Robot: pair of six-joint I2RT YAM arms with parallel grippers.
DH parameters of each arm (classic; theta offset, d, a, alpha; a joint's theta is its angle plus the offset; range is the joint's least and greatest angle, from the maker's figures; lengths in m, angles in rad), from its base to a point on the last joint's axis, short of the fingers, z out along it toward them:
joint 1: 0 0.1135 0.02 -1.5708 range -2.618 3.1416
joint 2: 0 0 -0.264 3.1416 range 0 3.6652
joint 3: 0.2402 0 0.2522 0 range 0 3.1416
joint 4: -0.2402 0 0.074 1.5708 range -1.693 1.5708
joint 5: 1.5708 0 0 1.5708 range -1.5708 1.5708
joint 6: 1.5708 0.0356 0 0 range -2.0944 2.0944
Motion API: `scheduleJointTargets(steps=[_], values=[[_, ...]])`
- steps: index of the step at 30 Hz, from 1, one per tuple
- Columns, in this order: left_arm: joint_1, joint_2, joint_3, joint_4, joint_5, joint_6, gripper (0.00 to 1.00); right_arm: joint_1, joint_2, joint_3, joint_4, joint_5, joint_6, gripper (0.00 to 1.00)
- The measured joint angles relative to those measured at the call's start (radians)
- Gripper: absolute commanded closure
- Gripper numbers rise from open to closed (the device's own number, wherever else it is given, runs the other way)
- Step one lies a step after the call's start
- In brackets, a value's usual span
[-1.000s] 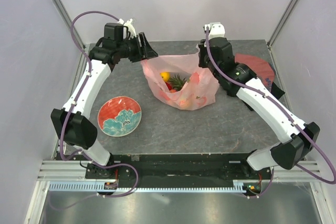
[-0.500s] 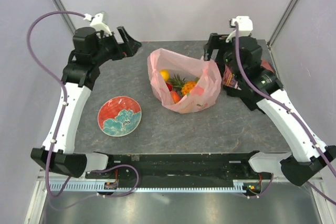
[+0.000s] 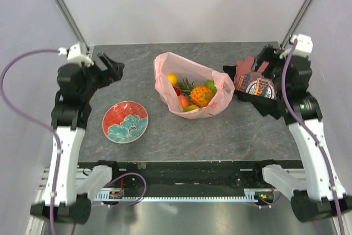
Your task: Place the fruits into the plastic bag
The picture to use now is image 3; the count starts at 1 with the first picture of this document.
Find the pink plastic bag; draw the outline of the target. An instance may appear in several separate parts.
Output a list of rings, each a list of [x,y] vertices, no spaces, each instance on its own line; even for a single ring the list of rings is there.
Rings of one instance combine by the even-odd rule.
[[[153,61],[155,89],[170,112],[186,119],[210,118],[224,111],[234,94],[234,84],[226,73],[221,73],[175,53],[167,52],[158,55]],[[184,112],[167,74],[175,74],[180,80],[188,78],[195,84],[204,84],[213,80],[217,93],[205,107]]]

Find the yellow mango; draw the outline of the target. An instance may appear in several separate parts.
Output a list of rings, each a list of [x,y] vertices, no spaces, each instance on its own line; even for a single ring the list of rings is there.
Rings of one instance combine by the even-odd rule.
[[[170,81],[172,86],[176,86],[176,84],[178,82],[178,77],[175,74],[170,73],[167,75],[167,78]]]

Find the red apple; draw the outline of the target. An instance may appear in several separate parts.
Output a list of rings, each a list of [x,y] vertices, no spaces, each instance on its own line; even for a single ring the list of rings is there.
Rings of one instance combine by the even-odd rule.
[[[179,96],[181,94],[180,90],[177,87],[174,86],[173,89],[174,89],[177,96]]]

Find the green apple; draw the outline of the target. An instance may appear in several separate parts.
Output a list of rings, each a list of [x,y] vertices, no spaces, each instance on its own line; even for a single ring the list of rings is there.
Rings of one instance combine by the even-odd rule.
[[[205,82],[205,86],[208,87],[214,94],[216,94],[217,88],[216,88],[215,82],[213,80],[207,80]]]

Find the peach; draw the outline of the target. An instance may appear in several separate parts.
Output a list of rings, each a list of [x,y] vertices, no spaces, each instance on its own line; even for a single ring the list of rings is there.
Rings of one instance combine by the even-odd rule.
[[[185,109],[190,106],[190,102],[186,96],[179,95],[178,100],[179,100],[179,103],[180,103],[182,109]]]

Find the pineapple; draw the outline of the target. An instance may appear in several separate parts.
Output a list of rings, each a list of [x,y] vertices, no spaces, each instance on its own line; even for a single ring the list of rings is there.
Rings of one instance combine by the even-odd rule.
[[[214,97],[214,93],[205,85],[195,85],[188,79],[182,79],[175,85],[182,95],[188,97],[198,107],[206,107]]]

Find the orange green mango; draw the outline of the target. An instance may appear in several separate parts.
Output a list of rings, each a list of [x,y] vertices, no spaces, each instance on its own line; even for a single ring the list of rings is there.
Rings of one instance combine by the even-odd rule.
[[[199,109],[199,106],[197,105],[190,105],[186,108],[183,109],[183,112],[190,112],[190,111],[193,111],[193,110],[196,110],[196,109]]]

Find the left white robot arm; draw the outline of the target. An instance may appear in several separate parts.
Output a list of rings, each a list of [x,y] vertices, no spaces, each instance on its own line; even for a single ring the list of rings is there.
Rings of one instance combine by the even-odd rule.
[[[120,183],[117,162],[106,160],[96,162],[92,172],[82,182],[76,182],[79,152],[91,113],[90,100],[98,89],[123,76],[123,63],[111,60],[104,52],[98,58],[105,70],[82,60],[69,61],[58,70],[59,90],[51,113],[54,135],[49,176],[41,201],[30,208],[32,216],[53,223],[85,224],[100,190]]]

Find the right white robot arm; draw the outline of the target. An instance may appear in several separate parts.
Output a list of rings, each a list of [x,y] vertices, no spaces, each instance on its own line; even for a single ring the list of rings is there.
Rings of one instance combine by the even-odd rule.
[[[300,222],[342,218],[351,211],[351,195],[342,185],[329,155],[320,106],[308,92],[312,76],[312,45],[293,44],[283,51],[267,45],[255,57],[253,69],[273,81],[276,109],[284,118],[305,170],[306,180],[292,176],[280,165],[264,161],[252,173],[253,184],[276,187],[291,204]]]

